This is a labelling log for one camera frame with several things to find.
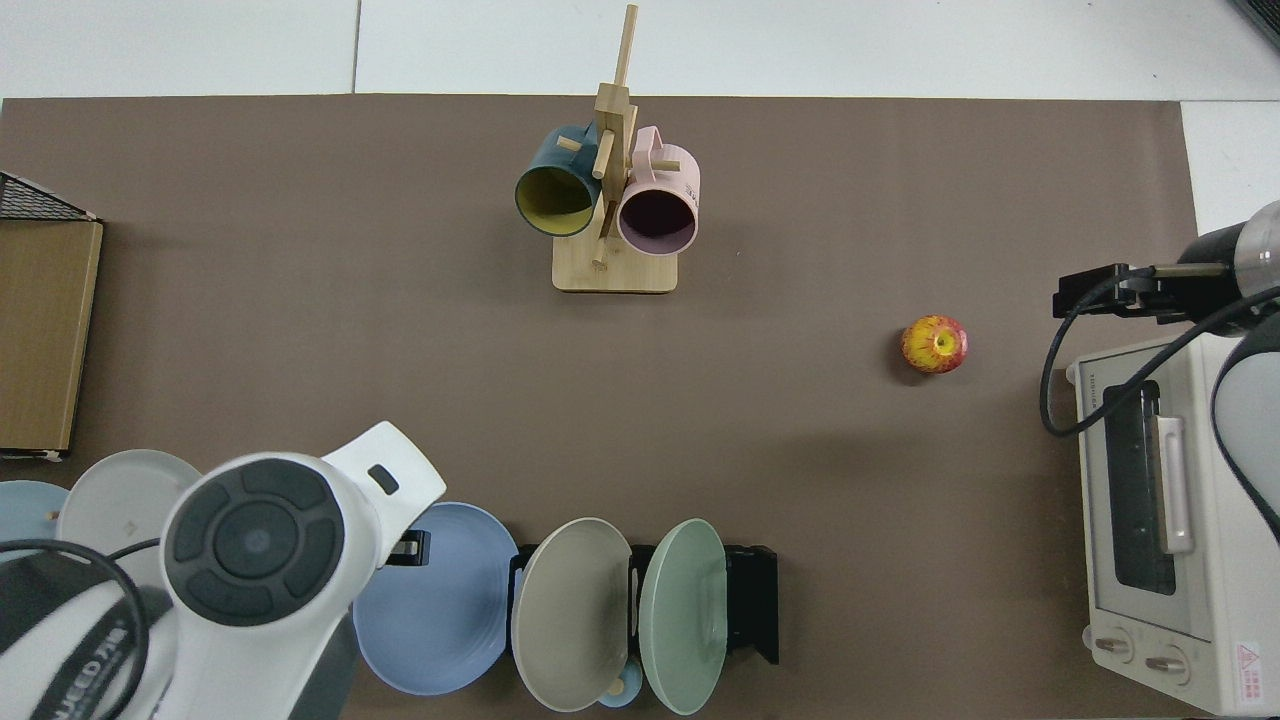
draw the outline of wooden mug tree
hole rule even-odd
[[[676,288],[676,256],[645,255],[627,245],[617,227],[618,202],[627,186],[636,128],[636,106],[631,104],[626,82],[637,10],[635,5],[627,5],[613,82],[602,82],[595,95],[600,150],[591,176],[600,181],[600,197],[586,228],[577,234],[554,238],[552,246],[552,284],[566,292],[659,293]],[[562,142],[572,141],[562,138]],[[655,163],[655,168],[680,169],[676,161]]]

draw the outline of round black button panel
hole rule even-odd
[[[261,625],[320,592],[342,538],[342,512],[323,475],[291,460],[257,460],[205,480],[178,509],[165,573],[201,616]]]
[[[237,578],[257,579],[275,573],[298,546],[298,524],[288,510],[271,502],[250,502],[228,512],[214,533],[218,564]]]

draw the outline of black cable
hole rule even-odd
[[[1044,357],[1044,369],[1041,373],[1041,393],[1039,393],[1041,423],[1044,425],[1044,429],[1048,430],[1051,434],[1056,437],[1071,437],[1074,434],[1079,434],[1089,429],[1098,420],[1102,420],[1103,418],[1107,418],[1111,414],[1114,414],[1123,402],[1128,401],[1130,397],[1133,397],[1134,393],[1138,392],[1138,388],[1142,386],[1143,380],[1149,378],[1151,374],[1155,373],[1157,368],[1164,365],[1165,361],[1172,357],[1179,350],[1187,347],[1193,340],[1210,331],[1221,327],[1228,320],[1234,319],[1236,315],[1244,314],[1245,311],[1257,305],[1262,305],[1265,302],[1280,299],[1280,287],[1272,287],[1262,292],[1251,295],[1248,297],[1242,297],[1240,300],[1236,300],[1230,305],[1219,307],[1211,315],[1196,323],[1196,325],[1193,325],[1185,333],[1178,336],[1176,340],[1162,347],[1160,352],[1157,352],[1142,368],[1138,368],[1138,372],[1135,372],[1133,377],[1130,377],[1128,380],[1124,382],[1124,384],[1120,386],[1120,392],[1112,396],[1111,400],[1103,402],[1097,409],[1094,409],[1093,413],[1091,413],[1083,420],[1066,428],[1060,428],[1055,425],[1053,419],[1050,416],[1048,411],[1050,397],[1051,397],[1048,386],[1053,373],[1053,361],[1057,359],[1057,350],[1059,346],[1062,345],[1062,338],[1066,336],[1068,328],[1070,328],[1071,323],[1075,322],[1075,318],[1079,316],[1079,314],[1087,306],[1092,305],[1093,301],[1101,297],[1102,293],[1107,292],[1108,290],[1114,288],[1115,286],[1120,284],[1124,281],[1133,278],[1149,278],[1153,277],[1155,274],[1156,274],[1156,268],[1147,266],[1147,268],[1135,268],[1134,270],[1129,270],[1126,273],[1120,273],[1115,277],[1107,278],[1106,281],[1098,283],[1093,290],[1087,292],[1075,304],[1075,306],[1071,307],[1071,311],[1068,313],[1066,318],[1062,319],[1062,324],[1059,327],[1057,333],[1053,336],[1053,342],[1050,343],[1048,355]]]
[[[124,684],[124,691],[120,693],[120,697],[118,697],[101,716],[101,720],[116,720],[124,714],[124,708],[138,692],[138,685],[142,684],[142,671],[146,669],[147,652],[151,650],[151,638],[146,616],[143,615],[145,610],[142,605],[142,593],[138,592],[138,585],[133,582],[133,578],[131,578],[129,574],[125,573],[124,569],[120,568],[114,560],[79,543],[55,539],[20,539],[0,542],[0,552],[9,552],[13,550],[44,550],[49,552],[65,552],[68,555],[74,555],[87,560],[90,565],[93,565],[99,570],[106,573],[106,575],[115,580],[115,583],[120,585],[120,589],[124,591],[124,600],[129,607],[129,620],[133,623],[133,630],[137,635],[138,656],[134,660],[133,666],[129,667],[129,676]]]
[[[127,555],[133,555],[134,552],[146,550],[148,547],[157,547],[159,544],[160,544],[160,538],[151,538],[148,541],[136,542],[128,547],[122,547],[120,550],[116,550],[111,555],[108,555],[108,557],[110,557],[111,560],[119,560]]]

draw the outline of oven handle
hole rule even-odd
[[[1156,452],[1160,457],[1156,474],[1160,486],[1160,544],[1169,555],[1188,553],[1196,548],[1196,542],[1188,510],[1181,418],[1156,416]]]

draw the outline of oven window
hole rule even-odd
[[[1102,392],[1102,401],[1120,393],[1117,386]],[[1174,594],[1174,556],[1160,546],[1155,416],[1160,413],[1160,386],[1152,380],[1106,419],[1107,479],[1111,491],[1111,546],[1116,579],[1125,585]]]

